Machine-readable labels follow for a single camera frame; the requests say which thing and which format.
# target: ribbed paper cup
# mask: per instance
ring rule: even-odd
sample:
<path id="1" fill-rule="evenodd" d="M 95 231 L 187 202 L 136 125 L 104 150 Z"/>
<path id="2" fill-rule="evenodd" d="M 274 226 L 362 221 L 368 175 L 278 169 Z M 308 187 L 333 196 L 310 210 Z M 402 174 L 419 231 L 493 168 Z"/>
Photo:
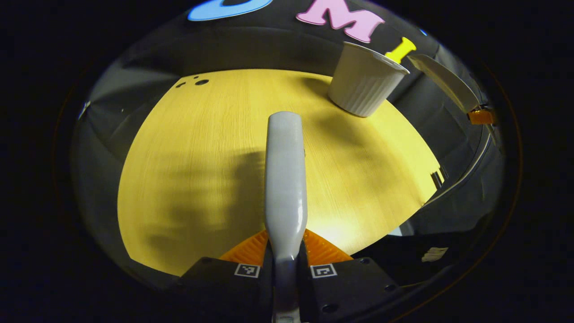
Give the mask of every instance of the ribbed paper cup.
<path id="1" fill-rule="evenodd" d="M 363 46 L 344 42 L 328 95 L 342 109 L 368 117 L 409 71 Z"/>

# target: pink letter m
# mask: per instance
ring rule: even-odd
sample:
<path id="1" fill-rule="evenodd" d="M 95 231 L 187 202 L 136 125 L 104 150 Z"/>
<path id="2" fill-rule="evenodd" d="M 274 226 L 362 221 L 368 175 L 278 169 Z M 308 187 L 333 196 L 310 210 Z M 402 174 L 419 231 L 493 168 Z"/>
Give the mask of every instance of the pink letter m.
<path id="1" fill-rule="evenodd" d="M 324 25 L 327 21 L 323 19 L 323 16 L 327 10 L 329 10 L 331 28 L 340 29 L 354 22 L 352 27 L 345 28 L 345 34 L 364 43 L 370 43 L 370 36 L 375 28 L 385 22 L 381 17 L 367 10 L 349 12 L 345 0 L 315 0 L 307 12 L 298 14 L 296 18 L 309 24 Z"/>

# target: white cup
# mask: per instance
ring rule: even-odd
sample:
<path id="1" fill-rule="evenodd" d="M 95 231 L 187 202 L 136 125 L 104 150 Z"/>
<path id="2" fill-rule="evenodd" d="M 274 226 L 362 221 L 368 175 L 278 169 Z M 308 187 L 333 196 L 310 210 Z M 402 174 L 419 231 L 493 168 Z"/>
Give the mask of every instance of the white cup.
<path id="1" fill-rule="evenodd" d="M 409 73 L 388 57 L 345 41 L 328 95 L 342 109 L 368 117 Z"/>

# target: wooden table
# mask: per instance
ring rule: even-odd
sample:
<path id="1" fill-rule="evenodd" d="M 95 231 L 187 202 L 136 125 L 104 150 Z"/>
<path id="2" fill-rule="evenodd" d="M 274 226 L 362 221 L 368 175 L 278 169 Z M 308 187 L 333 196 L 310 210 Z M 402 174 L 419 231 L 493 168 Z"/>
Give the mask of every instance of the wooden table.
<path id="1" fill-rule="evenodd" d="M 137 262 L 182 275 L 264 228 L 267 118 L 277 111 L 302 117 L 307 228 L 348 254 L 398 227 L 436 191 L 431 173 L 439 163 L 388 102 L 360 118 L 328 99 L 329 76 L 196 76 L 181 78 L 158 102 L 123 167 L 119 228 Z"/>

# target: blue letter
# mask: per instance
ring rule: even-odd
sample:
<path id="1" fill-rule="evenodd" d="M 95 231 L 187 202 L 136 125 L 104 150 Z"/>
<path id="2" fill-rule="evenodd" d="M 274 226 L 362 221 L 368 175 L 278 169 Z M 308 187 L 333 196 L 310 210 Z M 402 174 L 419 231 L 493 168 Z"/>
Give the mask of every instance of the blue letter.
<path id="1" fill-rule="evenodd" d="M 273 0 L 251 0 L 234 6 L 223 6 L 223 1 L 225 0 L 210 0 L 202 3 L 189 12 L 187 20 L 202 21 L 238 16 L 259 10 L 270 4 Z"/>

